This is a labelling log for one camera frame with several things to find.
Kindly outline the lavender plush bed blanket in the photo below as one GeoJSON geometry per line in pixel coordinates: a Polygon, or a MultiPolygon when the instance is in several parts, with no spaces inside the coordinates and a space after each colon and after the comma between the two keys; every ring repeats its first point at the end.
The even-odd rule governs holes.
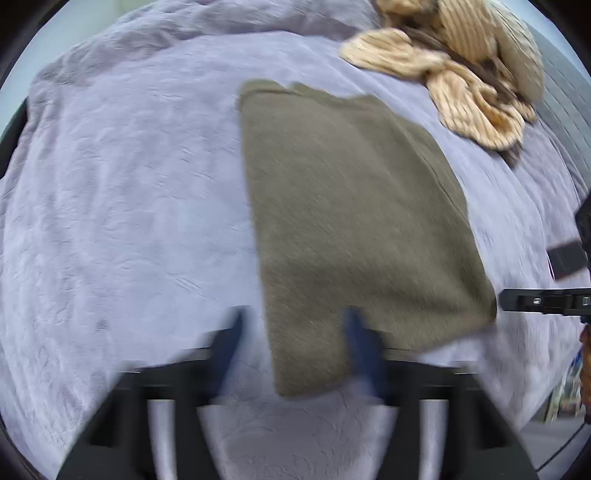
{"type": "Polygon", "coordinates": [[[360,384],[274,392],[236,110],[250,79],[370,94],[425,127],[494,286],[553,286],[546,251],[575,236],[587,193],[573,160],[535,125],[510,169],[443,127],[424,87],[342,61],[339,44],[377,19],[368,1],[158,1],[36,75],[1,182],[1,412],[45,477],[125,364],[171,360],[235,305],[249,307],[245,350],[204,413],[224,476],[377,472],[391,417],[360,384]]]}

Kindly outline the cream striped garment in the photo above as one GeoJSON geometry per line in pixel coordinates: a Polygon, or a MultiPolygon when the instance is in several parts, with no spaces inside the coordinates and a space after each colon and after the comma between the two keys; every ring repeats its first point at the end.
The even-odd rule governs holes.
{"type": "Polygon", "coordinates": [[[500,58],[490,1],[381,1],[380,29],[346,40],[353,66],[421,80],[441,123],[481,147],[510,152],[523,144],[535,103],[518,92],[500,58]]]}

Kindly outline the black pillow at bedside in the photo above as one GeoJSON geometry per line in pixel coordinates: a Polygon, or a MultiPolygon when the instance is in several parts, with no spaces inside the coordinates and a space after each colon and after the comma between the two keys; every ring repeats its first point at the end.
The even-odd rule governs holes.
{"type": "Polygon", "coordinates": [[[27,99],[24,99],[5,128],[0,143],[0,178],[6,175],[12,155],[27,123],[27,99]]]}

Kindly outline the olive brown knit sweater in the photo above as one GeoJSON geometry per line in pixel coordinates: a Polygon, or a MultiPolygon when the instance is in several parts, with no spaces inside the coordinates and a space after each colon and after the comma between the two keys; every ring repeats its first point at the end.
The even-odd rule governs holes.
{"type": "Polygon", "coordinates": [[[238,110],[277,394],[349,375],[349,306],[404,355],[495,321],[464,192],[425,128],[374,96],[270,80],[238,110]]]}

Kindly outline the black smartphone red case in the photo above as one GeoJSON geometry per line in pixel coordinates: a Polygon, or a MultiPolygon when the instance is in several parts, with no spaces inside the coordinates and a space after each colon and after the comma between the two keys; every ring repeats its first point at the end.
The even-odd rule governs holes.
{"type": "Polygon", "coordinates": [[[552,278],[556,281],[574,275],[588,266],[588,256],[579,241],[555,246],[547,251],[552,278]]]}

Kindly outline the grey quilted mattress cover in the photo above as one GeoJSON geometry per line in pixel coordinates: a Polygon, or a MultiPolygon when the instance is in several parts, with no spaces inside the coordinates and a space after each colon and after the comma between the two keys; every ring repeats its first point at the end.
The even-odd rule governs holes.
{"type": "Polygon", "coordinates": [[[590,191],[590,84],[546,37],[532,26],[542,55],[545,90],[538,107],[581,197],[590,191]]]}

